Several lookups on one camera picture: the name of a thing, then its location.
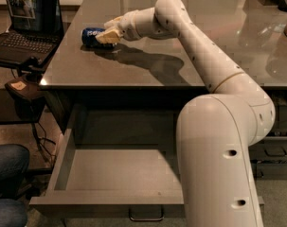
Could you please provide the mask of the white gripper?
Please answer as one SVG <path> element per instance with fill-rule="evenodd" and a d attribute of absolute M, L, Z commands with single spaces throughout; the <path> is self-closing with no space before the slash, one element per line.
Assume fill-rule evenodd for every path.
<path fill-rule="evenodd" d="M 136 30 L 135 16 L 137 10 L 127 12 L 104 24 L 105 30 L 100 32 L 96 39 L 101 44 L 116 44 L 123 37 L 127 41 L 137 41 L 141 38 Z"/>

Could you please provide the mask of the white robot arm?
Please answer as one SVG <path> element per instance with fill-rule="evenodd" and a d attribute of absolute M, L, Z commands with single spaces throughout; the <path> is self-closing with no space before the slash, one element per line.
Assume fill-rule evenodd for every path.
<path fill-rule="evenodd" d="M 272 129 L 275 106 L 189 18 L 181 0 L 157 0 L 104 26 L 97 39 L 179 40 L 208 92 L 179 113 L 176 148 L 188 227 L 263 227 L 248 148 Z"/>

